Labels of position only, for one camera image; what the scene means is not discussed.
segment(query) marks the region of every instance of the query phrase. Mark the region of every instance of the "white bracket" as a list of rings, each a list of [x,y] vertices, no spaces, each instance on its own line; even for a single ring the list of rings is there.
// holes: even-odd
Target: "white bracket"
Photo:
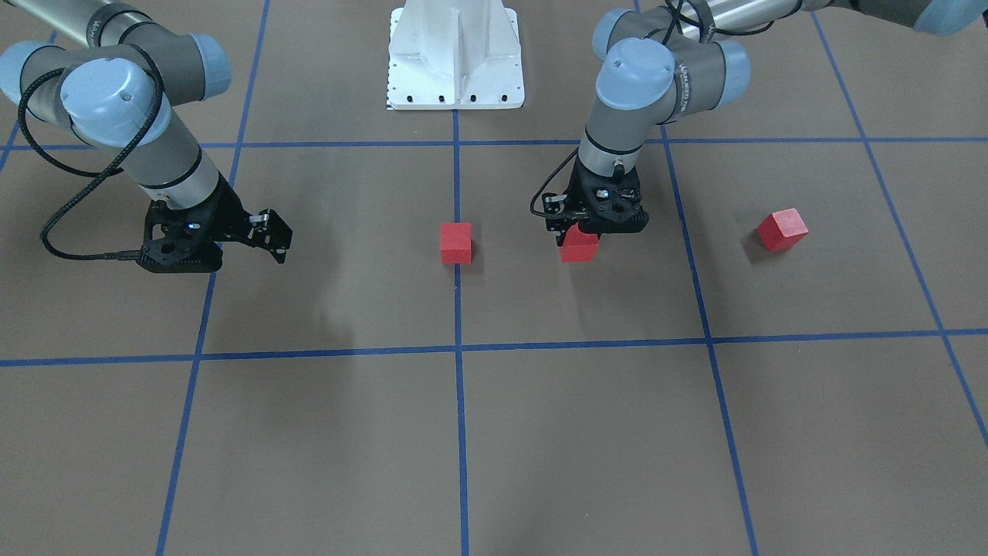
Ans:
[[[387,104],[492,110],[525,102],[518,14],[501,0],[407,0],[391,12]]]

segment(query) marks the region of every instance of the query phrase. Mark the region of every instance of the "metal tube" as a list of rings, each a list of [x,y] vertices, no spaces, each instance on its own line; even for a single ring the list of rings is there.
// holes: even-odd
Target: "metal tube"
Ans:
[[[54,27],[82,46],[86,46],[86,28],[97,10],[113,4],[112,0],[5,0]]]
[[[803,0],[707,0],[710,11],[713,12],[713,22],[718,29],[728,31],[747,31],[784,17],[796,5],[808,5]],[[683,15],[697,19],[697,12],[690,4],[683,4]],[[700,30],[691,25],[683,26],[683,35],[696,41],[700,38]]]

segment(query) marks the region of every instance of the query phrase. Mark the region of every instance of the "blue joint cap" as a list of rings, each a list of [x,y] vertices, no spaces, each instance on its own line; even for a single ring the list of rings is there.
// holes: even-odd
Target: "blue joint cap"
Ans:
[[[591,45],[594,47],[594,54],[597,55],[601,61],[608,55],[608,42],[611,40],[611,32],[614,31],[615,25],[618,24],[618,20],[624,14],[631,13],[631,10],[625,10],[618,8],[616,10],[611,10],[601,18],[598,22],[597,28],[594,29],[594,38]]]
[[[225,93],[226,89],[230,88],[230,81],[233,79],[230,58],[226,55],[226,50],[209,35],[190,35],[190,37],[196,42],[196,46],[199,47],[199,54],[203,57],[206,90],[201,100]]]
[[[988,11],[988,0],[933,0],[913,29],[933,35],[953,35]]]
[[[40,41],[23,41],[7,48],[0,54],[0,90],[14,104],[21,103],[21,73],[28,58],[39,49],[52,46]]]
[[[724,92],[713,110],[728,105],[742,96],[751,83],[751,58],[747,50],[734,41],[716,43],[724,53]]]
[[[132,61],[95,59],[68,74],[59,98],[79,132],[99,143],[123,148],[154,108],[154,81]],[[158,117],[140,144],[161,137],[171,117],[172,107],[162,96]]]
[[[615,110],[645,108],[666,94],[675,69],[673,54],[656,41],[618,41],[597,76],[597,97]]]

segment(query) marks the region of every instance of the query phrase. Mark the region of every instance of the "red block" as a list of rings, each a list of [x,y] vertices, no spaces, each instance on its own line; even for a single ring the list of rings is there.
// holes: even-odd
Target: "red block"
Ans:
[[[559,247],[559,258],[563,262],[590,262],[600,245],[601,239],[595,233],[583,233],[579,226],[573,226],[566,231]]]
[[[473,226],[447,222],[440,227],[439,254],[443,264],[467,264],[473,258]]]
[[[771,213],[758,226],[758,235],[769,251],[788,249],[808,233],[809,230],[796,209]]]

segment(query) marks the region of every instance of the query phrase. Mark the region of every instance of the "white base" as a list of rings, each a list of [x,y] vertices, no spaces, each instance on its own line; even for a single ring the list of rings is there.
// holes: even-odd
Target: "white base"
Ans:
[[[404,8],[391,12],[391,31]],[[518,43],[518,14],[504,9]],[[458,25],[455,17],[452,25]],[[522,56],[488,56],[465,75],[443,74],[422,56],[391,55],[387,70],[388,110],[498,110],[520,108],[525,103]]]

